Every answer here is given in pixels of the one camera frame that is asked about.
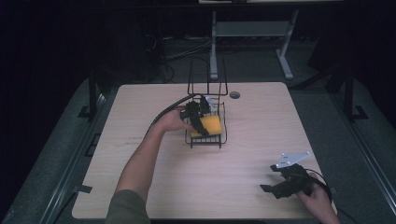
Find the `table surface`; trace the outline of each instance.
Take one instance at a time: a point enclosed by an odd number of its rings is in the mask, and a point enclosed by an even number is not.
[[[211,85],[210,90],[219,89],[219,84]],[[282,152],[311,152],[299,164],[321,173],[287,87],[275,82],[228,83],[228,89],[241,96],[219,98],[226,110],[227,127],[227,142],[221,148],[190,148],[182,130],[165,135],[149,191],[148,215],[175,219],[311,218],[295,195],[277,200],[260,187],[284,181],[270,168]],[[206,84],[195,84],[194,91],[206,92]],[[120,87],[83,182],[92,191],[78,195],[73,217],[106,217],[122,168],[149,124],[186,95],[187,84]]]

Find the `green sleeve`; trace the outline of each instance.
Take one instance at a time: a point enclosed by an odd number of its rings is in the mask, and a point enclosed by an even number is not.
[[[150,223],[145,201],[132,190],[116,192],[108,207],[105,223]]]

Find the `yellow object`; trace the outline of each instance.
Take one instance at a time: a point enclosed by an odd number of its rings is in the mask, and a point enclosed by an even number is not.
[[[207,129],[210,135],[221,134],[221,124],[219,115],[208,116],[200,118],[204,128]],[[191,137],[200,137],[201,134],[198,132],[191,132]]]

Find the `human arm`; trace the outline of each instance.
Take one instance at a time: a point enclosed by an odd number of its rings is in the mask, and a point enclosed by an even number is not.
[[[133,190],[147,201],[163,136],[166,132],[179,129],[192,130],[192,127],[180,118],[180,110],[181,108],[176,108],[166,113],[149,128],[143,141],[126,163],[116,192],[123,189]]]
[[[312,193],[307,196],[304,192],[297,192],[297,197],[303,202],[312,216],[317,218],[323,224],[339,224],[340,220],[332,209],[332,203],[326,191],[318,184],[312,183]]]

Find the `cable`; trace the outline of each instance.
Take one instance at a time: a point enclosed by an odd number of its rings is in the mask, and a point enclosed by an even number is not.
[[[360,224],[358,220],[356,220],[353,216],[351,216],[350,214],[348,214],[346,211],[342,210],[341,208],[337,207],[337,211],[341,212],[342,214],[344,214],[344,216],[348,217],[349,219],[351,219],[354,223],[356,224]]]
[[[176,108],[178,105],[180,105],[181,103],[183,103],[183,102],[185,102],[185,101],[187,101],[187,100],[190,100],[192,97],[197,96],[197,95],[202,95],[202,94],[199,94],[199,93],[190,94],[190,95],[184,97],[183,99],[178,100],[178,101],[175,102],[174,104],[169,105],[168,107],[166,107],[165,110],[163,110],[159,115],[157,115],[157,117],[155,117],[155,119],[151,122],[151,124],[150,124],[149,127],[148,127],[148,130],[146,131],[146,134],[148,134],[149,129],[151,128],[151,126],[152,126],[153,124],[155,124],[163,115],[165,115],[165,114],[168,113],[169,111],[175,109],[175,108]]]
[[[330,189],[329,189],[329,187],[328,187],[328,185],[327,185],[326,179],[323,177],[323,175],[321,175],[320,173],[318,173],[318,172],[316,172],[316,171],[314,171],[314,170],[311,170],[311,169],[305,169],[305,170],[306,170],[306,171],[314,172],[315,174],[319,175],[319,176],[323,179],[323,181],[324,181],[326,184],[323,184],[323,183],[322,183],[321,181],[319,181],[318,179],[316,179],[316,178],[314,178],[314,177],[312,177],[312,176],[309,176],[309,179],[310,179],[310,180],[314,181],[316,184],[318,184],[319,186],[321,186],[321,187],[326,191],[327,195],[329,196],[330,202],[332,202],[332,192],[330,191]],[[301,177],[301,178],[308,178],[307,176],[304,176],[304,175],[298,175],[298,174],[291,174],[291,175],[292,175],[292,176]],[[345,215],[346,217],[348,217],[350,220],[352,220],[354,223],[360,224],[359,221],[358,221],[356,218],[354,218],[353,216],[351,216],[350,214],[348,214],[348,213],[347,213],[346,211],[344,211],[343,209],[338,208],[337,206],[336,206],[336,209],[337,209],[337,211],[341,212],[343,215]]]
[[[318,180],[312,176],[299,175],[299,174],[290,174],[290,175],[311,180],[315,184],[321,186],[326,191],[327,196],[329,197],[330,203],[332,203],[332,192],[330,191],[329,187],[327,187],[327,185],[323,184],[320,180]]]

